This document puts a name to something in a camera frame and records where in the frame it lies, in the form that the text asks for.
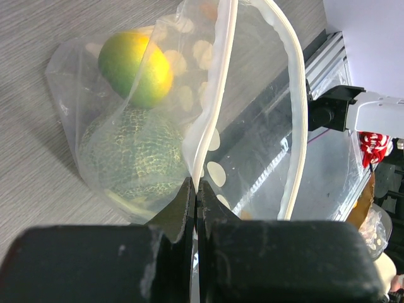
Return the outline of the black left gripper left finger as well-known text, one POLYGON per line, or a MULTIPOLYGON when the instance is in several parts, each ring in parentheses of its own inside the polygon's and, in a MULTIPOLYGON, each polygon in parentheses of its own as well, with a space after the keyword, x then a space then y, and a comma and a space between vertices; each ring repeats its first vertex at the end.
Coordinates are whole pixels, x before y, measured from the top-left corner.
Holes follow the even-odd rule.
POLYGON ((195 189, 145 225, 36 226, 1 264, 2 302, 189 302, 195 189))

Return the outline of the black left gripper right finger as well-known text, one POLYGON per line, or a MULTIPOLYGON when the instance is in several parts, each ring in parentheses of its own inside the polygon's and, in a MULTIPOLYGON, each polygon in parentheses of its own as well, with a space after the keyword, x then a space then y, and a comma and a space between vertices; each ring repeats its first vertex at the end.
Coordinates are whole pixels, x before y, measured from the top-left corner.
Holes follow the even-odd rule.
POLYGON ((206 181, 196 196, 201 302, 382 302, 359 231, 329 220, 241 220, 206 181))

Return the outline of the green netted melon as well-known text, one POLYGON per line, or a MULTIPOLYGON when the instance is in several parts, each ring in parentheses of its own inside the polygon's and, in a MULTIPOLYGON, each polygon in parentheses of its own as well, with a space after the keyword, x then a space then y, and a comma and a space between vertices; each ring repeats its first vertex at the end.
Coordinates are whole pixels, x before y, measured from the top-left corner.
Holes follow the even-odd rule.
POLYGON ((127 107, 116 118, 106 113, 87 127, 79 156, 90 181, 126 200, 145 197, 147 205, 175 192, 189 175, 182 134, 153 110, 127 107))

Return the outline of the clear polka dot zip bag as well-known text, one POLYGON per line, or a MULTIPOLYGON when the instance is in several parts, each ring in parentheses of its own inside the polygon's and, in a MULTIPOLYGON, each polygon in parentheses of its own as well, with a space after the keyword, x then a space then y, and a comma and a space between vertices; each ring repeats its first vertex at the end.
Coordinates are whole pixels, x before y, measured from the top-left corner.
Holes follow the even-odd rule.
MULTIPOLYGON (((110 113, 116 118, 127 107, 153 110, 170 119, 182 134, 182 156, 189 173, 186 178, 191 178, 198 187, 206 181, 207 170, 218 175, 222 167, 206 159, 209 152, 220 146, 218 120, 234 53, 235 32, 246 25, 274 29, 288 56, 293 141, 290 165, 275 218, 252 217, 246 211, 231 209, 215 193, 217 198, 238 217, 255 220, 344 221, 355 207, 364 175, 357 133, 327 128, 307 130, 309 102, 330 88, 350 83, 343 42, 337 40, 331 44, 337 56, 330 58, 325 53, 325 33, 317 34, 309 47, 316 56, 315 69, 308 71, 304 42, 280 4, 274 1, 182 1, 174 14, 160 17, 151 26, 116 32, 145 34, 168 59, 173 82, 158 106, 145 109, 130 103, 140 76, 135 78, 130 96, 123 99, 100 73, 101 48, 116 33, 88 34, 63 42, 45 70, 80 176, 127 221, 143 224, 154 217, 148 220, 130 214, 89 180, 79 156, 79 143, 87 127, 102 114, 110 113)), ((179 188, 147 205, 148 209, 160 213, 179 188)))

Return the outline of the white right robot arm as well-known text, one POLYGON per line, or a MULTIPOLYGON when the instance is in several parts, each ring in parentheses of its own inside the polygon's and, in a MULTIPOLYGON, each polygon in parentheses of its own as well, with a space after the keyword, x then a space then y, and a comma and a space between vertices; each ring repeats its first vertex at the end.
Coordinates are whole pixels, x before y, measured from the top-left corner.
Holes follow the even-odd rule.
POLYGON ((403 98, 338 85, 309 102, 308 129, 377 133, 403 138, 403 98))

